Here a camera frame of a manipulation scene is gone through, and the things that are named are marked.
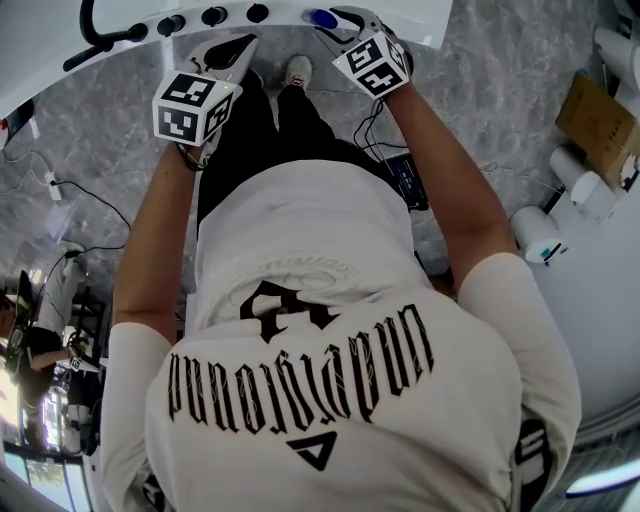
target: triangle logo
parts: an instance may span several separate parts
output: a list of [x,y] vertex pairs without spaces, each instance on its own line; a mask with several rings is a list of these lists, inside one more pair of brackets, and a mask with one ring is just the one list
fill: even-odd
[[[318,436],[307,437],[306,439],[297,439],[295,441],[287,441],[287,444],[293,448],[300,457],[306,460],[318,471],[324,471],[329,462],[329,457],[333,451],[333,446],[338,439],[337,432],[327,432]],[[320,451],[310,450],[310,448],[320,447]]]

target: black knob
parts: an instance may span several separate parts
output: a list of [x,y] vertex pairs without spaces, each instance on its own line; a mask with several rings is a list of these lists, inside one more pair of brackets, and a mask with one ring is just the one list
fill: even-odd
[[184,17],[180,16],[179,14],[170,16],[169,18],[165,18],[160,23],[158,23],[158,34],[164,37],[169,37],[175,32],[180,32],[184,28],[184,24]]
[[269,8],[262,4],[253,4],[247,11],[247,19],[253,23],[261,23],[269,16]]
[[224,7],[210,7],[202,13],[202,23],[215,27],[227,19],[227,10]]

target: white table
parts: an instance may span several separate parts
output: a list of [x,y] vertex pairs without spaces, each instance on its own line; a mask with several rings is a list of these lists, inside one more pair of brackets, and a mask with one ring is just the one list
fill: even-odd
[[[94,22],[100,33],[126,30],[144,22],[149,34],[142,43],[117,43],[97,60],[136,46],[163,39],[158,22],[170,14],[181,14],[186,25],[177,35],[210,30],[200,20],[214,5],[229,12],[220,28],[253,25],[246,18],[253,1],[221,0],[96,0]],[[270,15],[262,25],[304,25],[301,13],[309,7],[353,5],[374,11],[400,38],[440,48],[449,21],[452,0],[286,0],[263,2]],[[68,73],[62,63],[89,45],[80,33],[80,0],[0,0],[0,118]],[[342,22],[342,28],[353,26]]]

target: power strip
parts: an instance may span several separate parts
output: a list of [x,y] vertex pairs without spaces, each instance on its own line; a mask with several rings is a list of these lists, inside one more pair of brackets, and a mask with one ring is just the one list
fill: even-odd
[[45,181],[49,184],[49,195],[54,201],[62,201],[62,192],[58,185],[54,185],[56,176],[52,172],[48,172],[44,175]]

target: wrist strap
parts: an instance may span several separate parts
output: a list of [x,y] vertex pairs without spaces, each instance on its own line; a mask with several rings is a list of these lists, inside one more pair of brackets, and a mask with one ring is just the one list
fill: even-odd
[[200,165],[200,162],[198,162],[189,154],[189,150],[183,144],[180,144],[178,142],[176,142],[175,144],[178,148],[180,156],[182,156],[182,160],[184,160],[184,164],[187,166],[187,169],[192,172],[200,172],[204,169],[204,167]]

